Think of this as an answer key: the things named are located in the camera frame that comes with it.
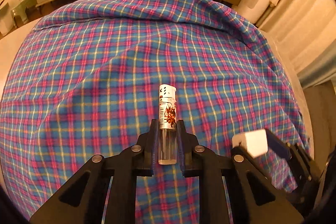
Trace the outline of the white charger cube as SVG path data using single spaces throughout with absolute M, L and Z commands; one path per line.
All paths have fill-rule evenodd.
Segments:
M 268 142 L 265 129 L 236 134 L 232 137 L 232 147 L 242 145 L 253 157 L 265 155 L 268 152 Z

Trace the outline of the white printed lighter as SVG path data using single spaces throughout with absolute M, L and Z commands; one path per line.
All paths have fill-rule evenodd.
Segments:
M 159 86 L 159 135 L 158 164 L 177 163 L 177 102 L 176 88 L 162 84 Z

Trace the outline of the blue pink plaid cloth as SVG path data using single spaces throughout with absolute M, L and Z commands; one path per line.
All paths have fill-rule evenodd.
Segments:
M 1 166 L 31 217 L 88 159 L 119 154 L 158 117 L 177 117 L 227 156 L 235 134 L 268 128 L 309 148 L 294 91 L 260 31 L 213 0 L 79 0 L 24 39 L 1 102 Z

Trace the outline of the cream curtain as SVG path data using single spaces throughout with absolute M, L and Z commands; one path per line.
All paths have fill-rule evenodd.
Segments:
M 298 73 L 335 40 L 335 0 L 241 0 L 234 9 L 276 39 Z

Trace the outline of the green plastic chair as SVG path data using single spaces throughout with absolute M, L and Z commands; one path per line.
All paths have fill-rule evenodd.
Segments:
M 26 9 L 35 7 L 36 4 L 37 0 L 19 0 L 19 3 L 11 11 L 15 27 L 18 27 L 16 20 L 17 17 L 20 17 L 23 24 L 29 22 L 29 19 L 26 14 Z

